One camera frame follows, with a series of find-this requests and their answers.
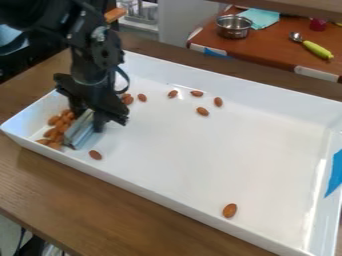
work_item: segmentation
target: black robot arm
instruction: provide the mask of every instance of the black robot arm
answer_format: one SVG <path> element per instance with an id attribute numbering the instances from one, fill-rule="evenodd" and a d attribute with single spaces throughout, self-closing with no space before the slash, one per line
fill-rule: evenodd
<path id="1" fill-rule="evenodd" d="M 70 45 L 71 76 L 55 74 L 56 88 L 68 97 L 76 116 L 87 108 L 95 111 L 96 132 L 109 120 L 125 125 L 129 113 L 118 97 L 125 90 L 114 88 L 118 65 L 123 63 L 121 42 L 99 9 L 89 0 L 0 0 L 0 23 L 40 30 Z"/>

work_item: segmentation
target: yellow handle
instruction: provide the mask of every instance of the yellow handle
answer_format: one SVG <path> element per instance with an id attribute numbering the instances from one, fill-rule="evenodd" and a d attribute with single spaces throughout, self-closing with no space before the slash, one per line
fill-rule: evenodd
<path id="1" fill-rule="evenodd" d="M 323 48 L 322 46 L 319 46 L 318 44 L 315 44 L 310 41 L 304 41 L 304 46 L 309 49 L 311 52 L 316 54 L 317 56 L 321 57 L 322 59 L 332 59 L 334 58 L 334 55 L 331 54 L 327 49 Z"/>

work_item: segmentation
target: metal bowl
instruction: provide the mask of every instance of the metal bowl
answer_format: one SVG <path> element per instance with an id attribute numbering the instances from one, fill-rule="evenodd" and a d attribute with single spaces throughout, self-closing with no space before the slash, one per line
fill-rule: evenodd
<path id="1" fill-rule="evenodd" d="M 233 14 L 217 17 L 217 33 L 230 39 L 245 38 L 253 22 Z"/>

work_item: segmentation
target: spoon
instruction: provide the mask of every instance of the spoon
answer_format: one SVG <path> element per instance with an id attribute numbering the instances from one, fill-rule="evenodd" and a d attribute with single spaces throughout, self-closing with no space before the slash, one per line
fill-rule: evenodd
<path id="1" fill-rule="evenodd" d="M 330 60 L 334 58 L 334 55 L 332 55 L 330 51 L 323 48 L 322 46 L 319 46 L 318 44 L 315 44 L 307 40 L 303 41 L 301 34 L 298 32 L 290 32 L 289 37 L 297 43 L 302 43 L 309 51 L 313 52 L 322 59 Z"/>

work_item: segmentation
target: white box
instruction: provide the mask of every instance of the white box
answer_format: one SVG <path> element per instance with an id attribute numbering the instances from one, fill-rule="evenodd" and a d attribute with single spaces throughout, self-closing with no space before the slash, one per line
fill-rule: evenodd
<path id="1" fill-rule="evenodd" d="M 37 144 L 48 118 L 67 106 L 52 92 L 1 129 L 23 147 L 276 254 L 334 254 L 341 189 L 324 193 L 342 145 L 341 103 L 130 52 L 126 63 L 130 93 L 148 98 L 130 106 L 126 127 L 110 122 L 78 151 Z M 179 95 L 168 99 L 172 89 Z M 199 106 L 210 115 L 198 115 Z M 91 149 L 103 159 L 90 158 Z M 225 219 L 229 203 L 238 212 Z"/>

